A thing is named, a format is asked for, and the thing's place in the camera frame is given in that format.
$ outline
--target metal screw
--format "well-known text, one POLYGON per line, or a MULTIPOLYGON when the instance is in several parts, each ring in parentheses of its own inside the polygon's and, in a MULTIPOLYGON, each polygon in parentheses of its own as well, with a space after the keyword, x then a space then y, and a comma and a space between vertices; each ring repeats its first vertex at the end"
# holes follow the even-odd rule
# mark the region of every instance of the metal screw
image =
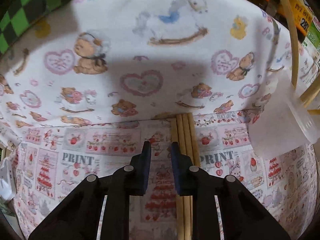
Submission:
POLYGON ((96 180, 96 176, 94 176, 94 175, 89 175, 88 177, 87 177, 87 181, 89 181, 89 182, 93 182, 93 181, 95 181, 96 180))
POLYGON ((124 169, 124 171, 133 171, 134 168, 131 165, 127 165, 123 169, 124 169))
POLYGON ((199 171, 199 167, 197 167, 197 166, 190 166, 190 167, 189 167, 189 170, 192 171, 192 172, 197 172, 197 171, 199 171))
POLYGON ((232 176, 232 175, 227 175, 226 176, 227 181, 229 182, 235 182, 236 181, 236 177, 232 176))

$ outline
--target wooden dowel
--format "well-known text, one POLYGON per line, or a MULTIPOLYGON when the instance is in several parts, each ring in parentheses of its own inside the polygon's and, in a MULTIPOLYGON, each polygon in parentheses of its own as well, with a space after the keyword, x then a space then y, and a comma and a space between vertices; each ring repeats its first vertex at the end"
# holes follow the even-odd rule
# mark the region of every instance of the wooden dowel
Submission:
POLYGON ((199 146, 196 139, 196 129, 195 129, 192 113, 188 113, 188 120, 189 120, 189 127, 190 127, 194 165, 200 167, 201 166, 200 152, 199 152, 199 146))
POLYGON ((178 127, 178 137, 179 137, 180 152, 183 155, 187 155, 186 142, 185 142, 185 138, 184 138, 182 115, 181 114, 177 114, 176 119, 177 119, 177 127, 178 127))
POLYGON ((188 114, 182 115, 182 122, 183 122, 183 131, 184 131, 184 138, 186 142, 187 155, 190 157, 192 164, 194 164, 188 114))
POLYGON ((310 87, 300 96, 300 100, 307 107, 320 91, 320 75, 313 81, 310 87))
POLYGON ((308 110, 308 113, 313 115, 320 114, 320 109, 311 109, 308 110))
MULTIPOLYGON (((171 121, 171 140, 179 142, 177 120, 171 121)), ((178 240, 184 239, 184 215, 183 215, 183 197, 176 195, 176 209, 177 209, 177 235, 178 240)))
MULTIPOLYGON (((182 122, 183 122, 183 131, 184 131, 184 138, 185 138, 185 142, 186 142, 187 155, 190 157, 192 164, 194 164, 188 114, 182 114, 182 122)), ((193 203, 192 196, 190 196, 191 234, 192 234, 192 219, 193 219, 192 203, 193 203)))
POLYGON ((172 140, 172 142, 179 143, 177 119, 175 119, 175 118, 173 120, 171 120, 171 140, 172 140))
MULTIPOLYGON (((184 136, 184 130, 183 130, 182 115, 177 114, 176 119, 177 119, 177 127, 178 127, 180 152, 183 155, 187 155, 186 142, 185 142, 185 136, 184 136)), ((184 239, 190 240, 190 238, 191 238, 191 209, 190 209, 190 197, 189 196, 183 197, 183 213, 184 213, 184 239)))

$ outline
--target white fabric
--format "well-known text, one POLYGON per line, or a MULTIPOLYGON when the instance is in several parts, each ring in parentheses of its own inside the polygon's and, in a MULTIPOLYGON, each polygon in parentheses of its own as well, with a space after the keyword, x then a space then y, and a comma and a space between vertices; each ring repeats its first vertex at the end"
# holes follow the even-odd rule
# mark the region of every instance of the white fabric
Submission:
MULTIPOLYGON (((0 66, 2 121, 22 137, 30 126, 261 107, 275 89, 271 71, 291 67, 291 46, 246 0, 73 0, 0 66)), ((317 68, 302 47, 299 66, 309 85, 317 68)))

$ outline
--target yellow label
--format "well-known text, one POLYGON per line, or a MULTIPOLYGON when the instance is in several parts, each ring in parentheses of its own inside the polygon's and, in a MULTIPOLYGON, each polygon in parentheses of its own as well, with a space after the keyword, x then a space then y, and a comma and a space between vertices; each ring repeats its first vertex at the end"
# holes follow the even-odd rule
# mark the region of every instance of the yellow label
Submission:
MULTIPOLYGON (((313 14, 304 4, 303 0, 289 0, 289 2, 291 4, 296 27, 306 36, 312 22, 313 14)), ((285 17, 283 6, 281 4, 278 7, 277 13, 285 17)))

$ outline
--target bamboo hoop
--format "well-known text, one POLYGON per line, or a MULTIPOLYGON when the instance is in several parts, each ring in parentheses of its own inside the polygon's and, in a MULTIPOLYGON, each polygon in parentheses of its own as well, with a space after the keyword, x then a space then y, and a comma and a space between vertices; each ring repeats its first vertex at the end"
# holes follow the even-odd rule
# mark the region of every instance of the bamboo hoop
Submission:
POLYGON ((291 83, 296 89, 299 72, 299 47, 298 47, 298 33, 294 23, 292 8, 289 0, 280 0, 284 9, 284 14, 287 19, 290 39, 291 39, 291 51, 292 51, 292 76, 291 83))
POLYGON ((308 107, 313 99, 317 96, 320 91, 320 75, 313 81, 310 87, 307 88, 306 91, 300 96, 300 100, 302 101, 304 107, 308 107))

